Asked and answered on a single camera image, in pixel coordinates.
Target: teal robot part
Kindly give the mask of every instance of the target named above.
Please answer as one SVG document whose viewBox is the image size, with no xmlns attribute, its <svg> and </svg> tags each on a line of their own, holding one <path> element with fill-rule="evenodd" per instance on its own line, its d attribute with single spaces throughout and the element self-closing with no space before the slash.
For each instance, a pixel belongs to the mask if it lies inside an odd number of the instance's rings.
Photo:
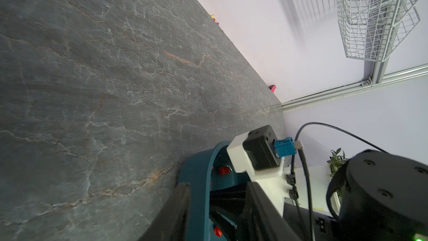
<svg viewBox="0 0 428 241">
<path fill-rule="evenodd" d="M 229 144 L 220 142 L 213 149 L 192 155 L 180 171 L 178 183 L 189 183 L 191 193 L 186 240 L 226 240 L 224 236 L 217 236 L 219 233 L 214 231 L 215 225 L 209 219 L 210 191 L 249 181 L 246 173 L 234 171 L 226 151 Z"/>
</svg>

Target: white wire rack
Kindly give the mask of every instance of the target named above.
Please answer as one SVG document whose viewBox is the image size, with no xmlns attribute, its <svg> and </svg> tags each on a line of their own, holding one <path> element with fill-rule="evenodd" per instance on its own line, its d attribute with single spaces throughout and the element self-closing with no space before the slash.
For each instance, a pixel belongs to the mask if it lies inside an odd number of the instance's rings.
<svg viewBox="0 0 428 241">
<path fill-rule="evenodd" d="M 418 0 L 336 0 L 348 58 L 384 62 L 415 28 Z"/>
</svg>

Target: marble veining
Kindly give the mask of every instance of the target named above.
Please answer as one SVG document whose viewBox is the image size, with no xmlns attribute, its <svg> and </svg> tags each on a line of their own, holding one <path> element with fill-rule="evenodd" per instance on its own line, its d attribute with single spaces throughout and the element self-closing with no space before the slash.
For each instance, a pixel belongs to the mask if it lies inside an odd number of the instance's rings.
<svg viewBox="0 0 428 241">
<path fill-rule="evenodd" d="M 196 0 L 0 0 L 1 240 L 136 240 L 278 99 Z"/>
</svg>

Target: small colorful object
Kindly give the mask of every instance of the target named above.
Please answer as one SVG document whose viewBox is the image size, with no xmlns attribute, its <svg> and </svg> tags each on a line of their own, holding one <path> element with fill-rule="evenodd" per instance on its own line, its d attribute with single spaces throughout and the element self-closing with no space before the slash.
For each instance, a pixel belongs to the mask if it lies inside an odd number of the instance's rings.
<svg viewBox="0 0 428 241">
<path fill-rule="evenodd" d="M 214 233 L 216 236 L 221 237 L 222 236 L 222 232 L 220 230 L 220 228 L 218 228 L 217 226 L 214 228 Z"/>
<path fill-rule="evenodd" d="M 218 168 L 217 171 L 218 171 L 218 174 L 220 175 L 226 175 L 226 174 L 229 174 L 230 168 L 228 166 L 221 166 Z"/>
<path fill-rule="evenodd" d="M 269 88 L 270 88 L 270 90 L 271 90 L 272 92 L 275 92 L 276 85 L 271 85 L 271 86 L 269 86 Z"/>
</svg>

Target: white wall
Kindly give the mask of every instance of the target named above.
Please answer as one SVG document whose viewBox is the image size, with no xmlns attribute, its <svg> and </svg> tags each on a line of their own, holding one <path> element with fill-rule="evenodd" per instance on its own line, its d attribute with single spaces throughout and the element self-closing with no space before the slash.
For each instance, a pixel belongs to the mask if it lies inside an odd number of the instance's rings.
<svg viewBox="0 0 428 241">
<path fill-rule="evenodd" d="M 276 96 L 286 102 L 361 81 L 364 62 L 345 57 L 335 13 L 299 42 L 281 0 L 198 0 Z M 393 53 L 387 73 L 426 63 L 428 0 L 418 3 L 422 21 Z"/>
<path fill-rule="evenodd" d="M 293 138 L 307 122 L 324 122 L 366 139 L 384 150 L 428 165 L 428 76 L 284 113 Z M 370 148 L 340 131 L 305 127 L 299 137 L 310 166 L 325 164 L 329 150 L 346 157 Z"/>
</svg>

